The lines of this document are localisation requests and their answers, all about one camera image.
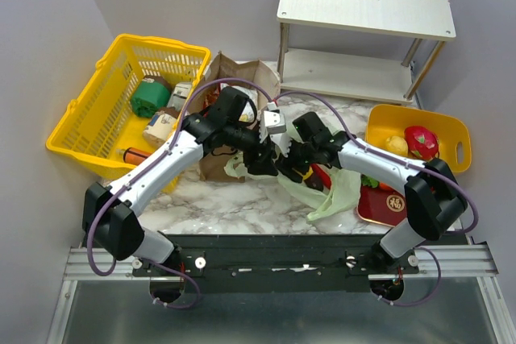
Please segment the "red chili pepper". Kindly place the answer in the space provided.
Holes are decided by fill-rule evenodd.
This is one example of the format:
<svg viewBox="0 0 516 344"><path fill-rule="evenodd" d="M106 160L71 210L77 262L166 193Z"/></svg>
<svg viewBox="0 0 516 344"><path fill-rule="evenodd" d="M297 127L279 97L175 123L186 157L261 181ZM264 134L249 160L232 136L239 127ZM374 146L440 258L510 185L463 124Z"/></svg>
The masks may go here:
<svg viewBox="0 0 516 344"><path fill-rule="evenodd" d="M330 175L318 164L312 164L311 167L313 173L317 176L320 185L325 189L330 189L332 185Z"/></svg>

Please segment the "green plastic grocery bag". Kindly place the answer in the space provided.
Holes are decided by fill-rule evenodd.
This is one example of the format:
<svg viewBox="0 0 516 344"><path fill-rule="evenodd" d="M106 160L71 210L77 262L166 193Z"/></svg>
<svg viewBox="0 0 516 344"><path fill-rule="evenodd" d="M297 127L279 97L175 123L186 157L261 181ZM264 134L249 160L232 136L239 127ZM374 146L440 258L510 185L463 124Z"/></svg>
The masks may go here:
<svg viewBox="0 0 516 344"><path fill-rule="evenodd" d="M299 134L293 136L287 126L286 132L292 137L292 139L301 141ZM276 153L276 156L273 158L273 162L276 167L276 160L278 159L278 156L282 154L273 142L272 145ZM243 152L239 151L239 153L239 160L243 162ZM330 175L332 183L330 189L324 189L322 192L310 189L306 186L304 181L302 183L295 183L280 172L278 172L277 176L255 176L249 174L244 165L247 170L244 176L253 180L263 180L269 177L275 177L278 184L285 189L289 195L310 208L307 220L309 222L314 222L355 207L360 198L360 175L358 173L347 172L337 168L329 168L321 164L319 164L319 166Z"/></svg>

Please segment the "brown paper bag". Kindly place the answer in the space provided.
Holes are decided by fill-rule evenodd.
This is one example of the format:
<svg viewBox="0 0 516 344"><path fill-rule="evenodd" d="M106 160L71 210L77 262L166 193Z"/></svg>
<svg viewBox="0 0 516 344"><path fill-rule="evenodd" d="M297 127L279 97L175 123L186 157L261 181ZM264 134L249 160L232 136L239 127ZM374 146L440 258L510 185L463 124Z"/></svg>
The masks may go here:
<svg viewBox="0 0 516 344"><path fill-rule="evenodd" d="M225 56L221 52L211 61L205 73L198 83L198 87L216 79L234 77L250 81L261 87L272 99L281 91L279 74L271 69L265 62L254 60L238 63ZM217 97L218 86L204 89L189 104L187 111L197 113L212 104ZM200 178L204 181L218 183L243 183L246 168L237 155L229 155L229 147L220 147L215 150L215 155L207 155L199 162Z"/></svg>

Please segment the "orange carrot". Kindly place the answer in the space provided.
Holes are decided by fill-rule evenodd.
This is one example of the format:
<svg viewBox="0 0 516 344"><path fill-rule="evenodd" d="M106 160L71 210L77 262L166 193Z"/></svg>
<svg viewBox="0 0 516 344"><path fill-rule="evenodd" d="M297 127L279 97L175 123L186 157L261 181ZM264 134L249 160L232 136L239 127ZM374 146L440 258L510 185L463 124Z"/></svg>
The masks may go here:
<svg viewBox="0 0 516 344"><path fill-rule="evenodd" d="M370 176L366 176L366 175L361 176L361 184L363 186L369 187L371 189L380 189L380 190L386 191L386 192L393 191L393 189L390 186L388 186L387 184L382 183L382 182L380 182L376 179L373 179Z"/></svg>

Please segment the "yellow potato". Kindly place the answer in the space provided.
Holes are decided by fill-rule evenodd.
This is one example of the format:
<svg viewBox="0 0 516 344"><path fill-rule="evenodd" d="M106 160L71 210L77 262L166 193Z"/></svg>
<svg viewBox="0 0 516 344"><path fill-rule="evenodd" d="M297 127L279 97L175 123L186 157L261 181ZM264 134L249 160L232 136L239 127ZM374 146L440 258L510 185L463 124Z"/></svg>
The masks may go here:
<svg viewBox="0 0 516 344"><path fill-rule="evenodd" d="M409 154L406 140L396 135L390 136L385 140L385 150L401 157L407 157Z"/></svg>

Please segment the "red dragon fruit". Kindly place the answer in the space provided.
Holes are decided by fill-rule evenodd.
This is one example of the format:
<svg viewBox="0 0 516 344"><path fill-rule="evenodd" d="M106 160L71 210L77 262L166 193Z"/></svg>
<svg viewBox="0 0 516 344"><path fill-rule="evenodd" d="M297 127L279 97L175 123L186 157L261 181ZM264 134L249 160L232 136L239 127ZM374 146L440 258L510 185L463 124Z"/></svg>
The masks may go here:
<svg viewBox="0 0 516 344"><path fill-rule="evenodd" d="M439 138L424 126L409 126L404 130L409 152L420 160L439 157Z"/></svg>

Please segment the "white chips packet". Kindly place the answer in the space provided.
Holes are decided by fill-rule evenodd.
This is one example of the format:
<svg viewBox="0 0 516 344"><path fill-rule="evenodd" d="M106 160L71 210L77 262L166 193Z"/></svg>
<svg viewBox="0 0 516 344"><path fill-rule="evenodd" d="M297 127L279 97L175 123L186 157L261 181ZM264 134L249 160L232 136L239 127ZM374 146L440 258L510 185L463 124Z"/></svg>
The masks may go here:
<svg viewBox="0 0 516 344"><path fill-rule="evenodd" d="M219 87L219 90L222 91L225 88L232 87L234 89L239 90L244 93L248 97L248 101L246 102L245 107L243 108L243 112L239 117L241 122L245 123L253 123L256 120L257 116L257 103L258 103L258 93L254 89L247 89L238 85L229 85L226 83L222 83Z"/></svg>

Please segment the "purple eggplant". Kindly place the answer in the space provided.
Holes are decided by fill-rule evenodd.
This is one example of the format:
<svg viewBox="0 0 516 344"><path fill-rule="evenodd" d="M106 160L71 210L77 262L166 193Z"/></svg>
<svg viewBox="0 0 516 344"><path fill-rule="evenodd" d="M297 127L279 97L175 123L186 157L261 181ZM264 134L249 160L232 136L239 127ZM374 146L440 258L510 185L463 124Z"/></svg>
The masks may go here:
<svg viewBox="0 0 516 344"><path fill-rule="evenodd" d="M314 189L319 192L322 192L325 189L323 181L317 175L311 175L304 179L304 183L310 189Z"/></svg>

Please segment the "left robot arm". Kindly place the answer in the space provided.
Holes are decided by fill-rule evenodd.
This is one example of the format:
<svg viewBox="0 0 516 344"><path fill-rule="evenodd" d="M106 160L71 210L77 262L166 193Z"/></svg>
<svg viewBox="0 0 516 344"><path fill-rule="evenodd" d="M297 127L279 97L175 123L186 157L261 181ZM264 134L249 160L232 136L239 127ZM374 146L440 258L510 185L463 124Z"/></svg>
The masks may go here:
<svg viewBox="0 0 516 344"><path fill-rule="evenodd" d="M179 264L174 244L162 234L145 230L138 220L161 189L222 146L242 152L253 172L277 174L275 146L268 134L239 120L246 104L243 92L225 88L212 106L185 116L172 138L138 167L108 187L89 186L82 217L87 247L97 243L118 261L135 256L151 260L163 276L173 274Z"/></svg>

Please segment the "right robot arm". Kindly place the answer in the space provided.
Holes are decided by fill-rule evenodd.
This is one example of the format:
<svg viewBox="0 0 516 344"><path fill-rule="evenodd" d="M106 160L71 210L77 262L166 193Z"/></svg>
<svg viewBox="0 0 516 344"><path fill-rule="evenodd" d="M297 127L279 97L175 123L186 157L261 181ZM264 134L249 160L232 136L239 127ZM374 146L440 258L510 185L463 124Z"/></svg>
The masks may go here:
<svg viewBox="0 0 516 344"><path fill-rule="evenodd" d="M469 205L451 169L441 159L429 162L382 151L349 131L330 132L314 112L293 122L300 140L291 140L289 150L276 166L293 180L312 164L345 169L387 184L402 194L406 218L375 242L360 259L366 269L387 273L408 251L426 241L437 241Z"/></svg>

